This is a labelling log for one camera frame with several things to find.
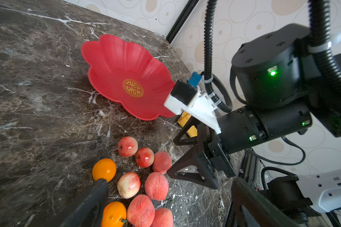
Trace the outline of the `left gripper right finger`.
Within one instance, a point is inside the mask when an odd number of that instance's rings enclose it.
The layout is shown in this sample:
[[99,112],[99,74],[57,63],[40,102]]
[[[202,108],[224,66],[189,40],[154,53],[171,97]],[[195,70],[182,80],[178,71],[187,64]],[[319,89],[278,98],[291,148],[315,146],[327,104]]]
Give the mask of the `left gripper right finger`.
[[243,179],[232,184],[231,227],[297,227],[294,221],[278,210]]

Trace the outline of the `pink peach top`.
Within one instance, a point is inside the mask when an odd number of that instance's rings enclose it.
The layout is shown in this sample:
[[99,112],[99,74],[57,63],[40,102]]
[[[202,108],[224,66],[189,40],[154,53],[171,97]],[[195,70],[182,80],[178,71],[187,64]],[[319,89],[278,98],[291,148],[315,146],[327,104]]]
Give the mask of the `pink peach top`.
[[133,137],[124,137],[119,141],[117,151],[122,157],[131,157],[138,151],[138,142]]

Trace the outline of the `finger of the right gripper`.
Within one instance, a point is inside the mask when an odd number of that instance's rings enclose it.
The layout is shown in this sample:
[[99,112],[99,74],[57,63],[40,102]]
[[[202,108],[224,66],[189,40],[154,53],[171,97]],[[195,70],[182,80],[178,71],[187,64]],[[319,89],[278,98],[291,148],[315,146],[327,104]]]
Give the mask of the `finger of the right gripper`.
[[193,116],[190,117],[190,119],[185,123],[184,127],[181,129],[181,131],[175,136],[173,139],[173,143],[177,146],[186,146],[186,145],[197,145],[197,136],[190,137],[190,138],[184,138],[184,136],[187,134],[187,131],[192,126],[197,126],[199,124],[199,120],[194,118]]
[[189,181],[210,189],[219,189],[216,169],[207,158],[203,145],[195,145],[167,171],[172,179]]

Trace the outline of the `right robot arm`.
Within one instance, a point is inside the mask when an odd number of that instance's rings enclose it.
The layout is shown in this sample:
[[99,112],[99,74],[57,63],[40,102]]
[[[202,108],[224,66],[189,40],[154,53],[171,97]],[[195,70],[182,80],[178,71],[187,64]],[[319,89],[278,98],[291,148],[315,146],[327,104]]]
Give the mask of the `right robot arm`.
[[188,122],[174,138],[190,150],[168,170],[172,179],[218,189],[217,172],[233,178],[227,227],[297,227],[309,217],[341,209],[341,169],[317,175],[282,174],[262,190],[236,175],[230,155],[291,133],[305,134],[316,117],[341,137],[341,54],[333,55],[330,2],[309,1],[310,26],[288,24],[244,43],[232,59],[230,86],[240,83],[243,107],[232,110],[223,84],[212,73],[212,42],[216,1],[206,6],[204,71],[179,80],[164,106],[174,114],[187,112]]

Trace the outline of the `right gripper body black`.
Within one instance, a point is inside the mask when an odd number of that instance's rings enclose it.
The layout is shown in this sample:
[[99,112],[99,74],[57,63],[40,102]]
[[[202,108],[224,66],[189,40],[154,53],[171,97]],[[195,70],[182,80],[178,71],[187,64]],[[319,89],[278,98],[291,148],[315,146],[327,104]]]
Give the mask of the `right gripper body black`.
[[230,155],[272,139],[267,116],[269,113],[244,106],[217,119],[221,133],[198,123],[198,179],[217,179],[216,172],[236,176]]

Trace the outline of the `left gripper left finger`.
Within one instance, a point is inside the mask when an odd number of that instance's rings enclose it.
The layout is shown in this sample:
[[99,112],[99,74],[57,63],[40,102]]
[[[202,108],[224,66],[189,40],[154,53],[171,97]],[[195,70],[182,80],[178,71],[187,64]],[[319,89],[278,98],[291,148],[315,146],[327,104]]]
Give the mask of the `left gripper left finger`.
[[101,226],[108,195],[108,182],[105,179],[97,180],[61,212],[59,226]]

